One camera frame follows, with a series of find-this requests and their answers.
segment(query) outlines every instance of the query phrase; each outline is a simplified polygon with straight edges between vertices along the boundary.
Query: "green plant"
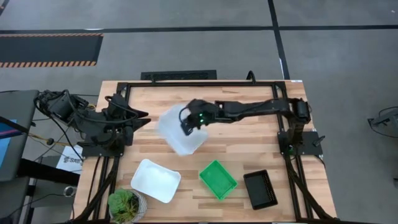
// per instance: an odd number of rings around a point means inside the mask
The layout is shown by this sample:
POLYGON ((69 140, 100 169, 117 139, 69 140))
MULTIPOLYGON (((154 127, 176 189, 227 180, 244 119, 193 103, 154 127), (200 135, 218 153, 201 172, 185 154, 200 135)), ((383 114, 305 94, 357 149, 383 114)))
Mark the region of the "green plant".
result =
POLYGON ((109 196, 109 211, 118 223, 132 220, 138 212, 138 198, 129 190, 118 189, 109 196))

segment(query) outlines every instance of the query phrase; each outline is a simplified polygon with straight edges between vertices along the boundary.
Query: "black plastic container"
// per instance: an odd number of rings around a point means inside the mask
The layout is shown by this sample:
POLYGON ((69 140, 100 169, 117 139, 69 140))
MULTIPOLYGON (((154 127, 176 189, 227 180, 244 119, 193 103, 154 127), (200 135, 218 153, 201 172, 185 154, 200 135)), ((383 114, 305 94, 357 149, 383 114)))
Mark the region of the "black plastic container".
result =
POLYGON ((253 210, 277 205, 278 201, 269 180, 268 172, 260 170, 243 175, 253 210))

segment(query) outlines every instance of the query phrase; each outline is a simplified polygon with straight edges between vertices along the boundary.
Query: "concrete floor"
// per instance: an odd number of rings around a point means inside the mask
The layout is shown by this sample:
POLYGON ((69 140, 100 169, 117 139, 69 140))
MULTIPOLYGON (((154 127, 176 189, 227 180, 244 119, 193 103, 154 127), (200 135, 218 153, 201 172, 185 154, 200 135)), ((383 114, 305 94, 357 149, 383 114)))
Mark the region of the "concrete floor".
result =
MULTIPOLYGON (((280 26, 398 24, 397 1, 275 0, 275 8, 280 26)), ((0 17, 0 30, 271 24, 266 0, 10 0, 0 17)), ((373 133, 366 119, 396 106, 398 30, 283 31, 281 36, 291 79, 304 81, 315 126, 326 135, 326 172, 338 216, 396 223, 398 189, 392 177, 398 176, 398 141, 373 133)), ((281 79, 273 31, 105 34, 97 66, 2 68, 0 91, 68 88, 98 94, 103 80, 206 69, 216 69, 219 79, 242 79, 248 70, 258 79, 281 79)), ((41 121, 33 132, 61 135, 50 121, 41 121)), ((44 151, 29 141, 24 157, 44 151)), ((63 222, 69 214, 70 206, 41 208, 33 223, 63 222)))

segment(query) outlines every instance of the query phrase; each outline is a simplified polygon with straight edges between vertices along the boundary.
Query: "wooden table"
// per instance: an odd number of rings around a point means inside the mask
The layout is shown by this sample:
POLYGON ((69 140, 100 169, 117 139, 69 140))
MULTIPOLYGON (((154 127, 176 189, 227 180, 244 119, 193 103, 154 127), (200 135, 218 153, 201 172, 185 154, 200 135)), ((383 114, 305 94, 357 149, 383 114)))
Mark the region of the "wooden table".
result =
MULTIPOLYGON (((108 106, 104 97, 115 93, 117 84, 117 81, 103 82, 97 110, 108 106)), ((289 98, 307 100, 302 82, 286 81, 286 87, 289 98)), ((148 210, 140 222, 287 222, 295 220, 285 162, 280 155, 277 142, 279 130, 277 116, 250 117, 234 124, 212 124, 206 127, 209 133, 207 142, 193 155, 179 157, 157 134, 157 122, 159 116, 171 106, 177 103, 188 103, 194 98, 210 102, 225 100, 250 103, 272 98, 272 91, 267 86, 131 88, 129 105, 148 112, 152 121, 136 131, 133 145, 126 147, 120 160, 116 188, 131 189, 130 181, 143 159, 150 159, 166 168, 176 170, 182 176, 181 183, 170 203, 162 203, 146 196, 148 210), (238 181, 238 187, 222 202, 215 198, 198 176, 199 172, 215 159, 219 160, 238 181), (268 170, 278 205, 254 211, 251 208, 243 175, 262 169, 268 170)), ((305 129, 312 128, 312 123, 305 127, 305 129)), ((302 156, 302 160, 309 191, 325 211, 335 217, 336 212, 323 165, 314 156, 302 156)), ((95 163, 96 158, 88 158, 84 161, 75 197, 76 216, 86 207, 95 163)), ((98 166, 92 196, 97 190, 100 169, 101 166, 98 166)), ((101 204, 100 218, 104 217, 107 197, 106 192, 101 204)), ((306 217, 303 198, 299 190, 298 198, 302 216, 306 217)))

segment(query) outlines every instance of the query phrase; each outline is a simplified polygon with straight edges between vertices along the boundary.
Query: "green tray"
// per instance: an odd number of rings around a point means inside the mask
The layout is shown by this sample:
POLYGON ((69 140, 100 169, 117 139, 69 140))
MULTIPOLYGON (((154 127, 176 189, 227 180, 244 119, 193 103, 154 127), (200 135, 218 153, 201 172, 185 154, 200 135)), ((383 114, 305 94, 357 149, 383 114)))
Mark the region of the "green tray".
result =
POLYGON ((199 177, 210 188, 218 200, 224 200, 238 186, 237 181, 233 179, 231 174, 217 160, 211 162, 211 164, 200 172, 199 177))

